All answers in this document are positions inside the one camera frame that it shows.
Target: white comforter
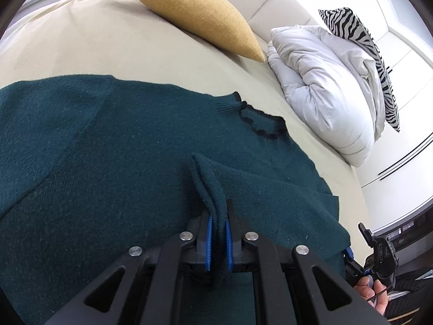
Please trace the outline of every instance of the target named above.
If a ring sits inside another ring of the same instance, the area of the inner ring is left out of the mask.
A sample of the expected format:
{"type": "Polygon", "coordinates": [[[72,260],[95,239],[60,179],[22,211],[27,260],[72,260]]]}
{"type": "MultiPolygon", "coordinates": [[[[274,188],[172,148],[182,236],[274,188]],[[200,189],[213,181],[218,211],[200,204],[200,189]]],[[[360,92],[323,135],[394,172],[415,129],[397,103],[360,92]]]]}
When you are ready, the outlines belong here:
{"type": "Polygon", "coordinates": [[[300,119],[360,166],[385,125],[374,60],[320,26],[296,26],[272,30],[268,62],[300,119]]]}

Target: black and white striped pillow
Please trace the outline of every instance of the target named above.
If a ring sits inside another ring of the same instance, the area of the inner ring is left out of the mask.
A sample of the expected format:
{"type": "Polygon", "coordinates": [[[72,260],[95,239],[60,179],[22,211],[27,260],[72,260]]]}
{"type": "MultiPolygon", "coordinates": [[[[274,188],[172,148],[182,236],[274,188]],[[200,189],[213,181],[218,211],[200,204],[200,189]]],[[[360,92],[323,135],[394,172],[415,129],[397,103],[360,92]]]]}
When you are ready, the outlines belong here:
{"type": "Polygon", "coordinates": [[[399,132],[400,119],[398,116],[397,103],[392,93],[392,85],[389,80],[388,71],[383,63],[380,51],[368,29],[348,7],[338,8],[336,10],[319,10],[319,14],[332,34],[354,42],[374,58],[385,101],[386,121],[392,128],[399,132]]]}

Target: mattress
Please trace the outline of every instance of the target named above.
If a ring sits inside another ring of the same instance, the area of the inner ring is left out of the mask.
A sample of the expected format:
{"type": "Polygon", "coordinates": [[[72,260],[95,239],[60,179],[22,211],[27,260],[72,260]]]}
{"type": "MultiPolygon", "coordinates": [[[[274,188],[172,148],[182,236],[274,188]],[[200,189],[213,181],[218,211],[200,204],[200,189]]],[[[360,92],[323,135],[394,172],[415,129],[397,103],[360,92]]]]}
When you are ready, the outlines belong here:
{"type": "MultiPolygon", "coordinates": [[[[257,38],[265,51],[266,41],[257,38]]],[[[0,88],[68,74],[170,83],[213,96],[238,92],[254,108],[282,117],[339,197],[339,222],[350,233],[355,258],[363,264],[371,253],[357,228],[370,223],[354,168],[299,120],[267,63],[221,51],[138,0],[62,0],[27,15],[0,41],[0,88]]]]}

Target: teal sweater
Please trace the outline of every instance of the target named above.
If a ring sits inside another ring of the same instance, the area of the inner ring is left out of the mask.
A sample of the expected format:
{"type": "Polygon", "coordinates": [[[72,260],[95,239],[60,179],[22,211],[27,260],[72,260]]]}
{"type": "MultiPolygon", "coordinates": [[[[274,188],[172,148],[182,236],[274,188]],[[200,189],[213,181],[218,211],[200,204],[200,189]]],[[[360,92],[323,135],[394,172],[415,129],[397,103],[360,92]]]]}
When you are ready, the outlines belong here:
{"type": "Polygon", "coordinates": [[[254,323],[251,276],[223,271],[226,199],[258,233],[306,244],[343,271],[338,198],[283,119],[237,93],[110,76],[18,82],[0,91],[0,160],[0,287],[27,325],[130,246],[161,245],[203,209],[213,282],[191,286],[182,323],[254,323]]]}

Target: finger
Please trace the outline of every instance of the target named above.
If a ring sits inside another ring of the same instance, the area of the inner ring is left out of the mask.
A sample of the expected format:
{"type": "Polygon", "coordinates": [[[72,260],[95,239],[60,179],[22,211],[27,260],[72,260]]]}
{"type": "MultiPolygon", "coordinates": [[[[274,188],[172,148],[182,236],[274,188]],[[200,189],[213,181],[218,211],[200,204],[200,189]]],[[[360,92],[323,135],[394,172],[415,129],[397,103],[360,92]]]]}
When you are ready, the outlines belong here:
{"type": "MultiPolygon", "coordinates": [[[[373,288],[375,289],[376,293],[379,293],[380,291],[386,289],[386,287],[382,285],[382,283],[379,280],[375,281],[373,288]]],[[[383,292],[382,294],[378,295],[378,301],[376,304],[376,310],[380,313],[380,315],[385,314],[387,305],[388,305],[388,294],[386,292],[383,292]]]]}
{"type": "Polygon", "coordinates": [[[375,295],[375,292],[367,286],[358,286],[356,285],[353,288],[356,292],[358,292],[362,298],[364,298],[365,300],[369,299],[370,297],[373,297],[375,295]]]}
{"type": "Polygon", "coordinates": [[[370,278],[368,276],[364,276],[361,279],[359,279],[357,285],[358,286],[367,286],[370,282],[370,278]]]}

